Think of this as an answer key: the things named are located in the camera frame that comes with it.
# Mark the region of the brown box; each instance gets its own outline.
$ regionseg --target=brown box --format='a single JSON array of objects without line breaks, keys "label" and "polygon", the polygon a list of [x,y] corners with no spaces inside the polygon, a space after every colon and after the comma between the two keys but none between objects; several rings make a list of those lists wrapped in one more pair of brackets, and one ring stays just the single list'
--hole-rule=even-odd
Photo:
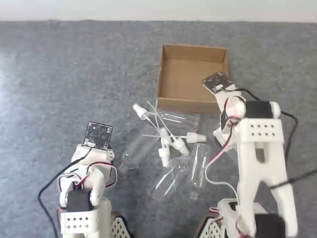
[{"label": "brown box", "polygon": [[218,71],[228,76],[226,48],[163,45],[158,106],[167,111],[217,112],[216,99],[202,80]]}]

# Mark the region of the white plastic cap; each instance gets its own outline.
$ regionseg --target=white plastic cap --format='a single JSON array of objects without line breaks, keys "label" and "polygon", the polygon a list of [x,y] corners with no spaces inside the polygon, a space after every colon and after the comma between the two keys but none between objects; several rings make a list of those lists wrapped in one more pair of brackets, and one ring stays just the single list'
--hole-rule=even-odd
[{"label": "white plastic cap", "polygon": [[142,108],[139,104],[133,104],[133,110],[137,113],[141,120],[146,120],[149,118],[149,112],[145,108]]},{"label": "white plastic cap", "polygon": [[165,145],[171,145],[172,140],[165,127],[159,129],[159,135],[164,140]]},{"label": "white plastic cap", "polygon": [[197,142],[206,142],[207,136],[202,134],[197,134],[194,132],[188,132],[186,135],[187,143],[197,143]]},{"label": "white plastic cap", "polygon": [[178,150],[183,155],[189,155],[190,151],[187,149],[185,142],[182,140],[182,138],[176,139],[172,146],[175,148],[175,150]]},{"label": "white plastic cap", "polygon": [[169,160],[170,160],[169,147],[164,147],[164,148],[158,149],[158,154],[160,156],[160,159],[162,160],[163,167],[167,167]]}]

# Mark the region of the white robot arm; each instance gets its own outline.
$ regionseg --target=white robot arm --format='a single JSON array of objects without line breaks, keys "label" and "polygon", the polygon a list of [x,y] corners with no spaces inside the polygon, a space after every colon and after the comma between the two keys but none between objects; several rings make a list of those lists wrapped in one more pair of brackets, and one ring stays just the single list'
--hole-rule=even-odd
[{"label": "white robot arm", "polygon": [[[78,145],[72,161],[90,150]],[[64,238],[110,238],[111,202],[103,197],[110,178],[112,150],[92,148],[86,158],[70,167],[61,177],[59,205],[60,229]]]},{"label": "white robot arm", "polygon": [[[225,146],[224,151],[236,147],[238,155],[238,200],[219,202],[221,223],[229,238],[242,237],[241,234],[255,237],[257,227],[263,225],[258,224],[255,217],[266,213],[260,204],[254,203],[260,182],[271,187],[287,181],[280,107],[276,102],[245,102],[241,92],[235,91],[235,85],[223,73],[205,79],[203,84],[214,94],[221,111],[220,127],[213,134]],[[284,236],[295,237],[298,226],[292,186],[286,184],[271,192],[277,202],[278,215],[285,223]]]}]

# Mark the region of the circuit board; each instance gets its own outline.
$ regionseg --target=circuit board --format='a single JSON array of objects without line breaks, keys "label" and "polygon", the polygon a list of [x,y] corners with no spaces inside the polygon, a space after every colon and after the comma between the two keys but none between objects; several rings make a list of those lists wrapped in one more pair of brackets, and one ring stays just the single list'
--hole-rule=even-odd
[{"label": "circuit board", "polygon": [[202,82],[203,85],[213,94],[216,94],[233,84],[233,82],[230,81],[223,72],[217,72],[205,78]]},{"label": "circuit board", "polygon": [[111,134],[112,126],[90,121],[87,125],[84,145],[108,150]]}]

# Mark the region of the test tube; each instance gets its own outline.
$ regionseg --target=test tube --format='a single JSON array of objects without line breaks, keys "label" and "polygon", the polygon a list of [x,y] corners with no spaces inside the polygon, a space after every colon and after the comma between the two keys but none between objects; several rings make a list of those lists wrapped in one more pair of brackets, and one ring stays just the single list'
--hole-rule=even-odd
[{"label": "test tube", "polygon": [[119,170],[122,173],[137,169],[159,140],[159,137],[145,137],[142,134],[158,135],[158,132],[148,124],[140,130],[139,134],[131,141],[121,156],[122,163]]},{"label": "test tube", "polygon": [[[185,132],[197,132],[200,118],[199,114],[168,112],[163,110],[158,110],[158,113],[162,117],[166,126],[171,130],[181,129]],[[155,121],[155,115],[153,112],[150,113],[150,118]]]},{"label": "test tube", "polygon": [[197,200],[200,190],[206,184],[205,169],[211,160],[211,147],[206,144],[196,143],[189,159],[189,173],[187,183],[190,189],[190,197]]},{"label": "test tube", "polygon": [[152,198],[161,200],[172,195],[188,172],[187,161],[183,157],[172,159],[167,167],[163,167],[155,185],[149,191]]}]

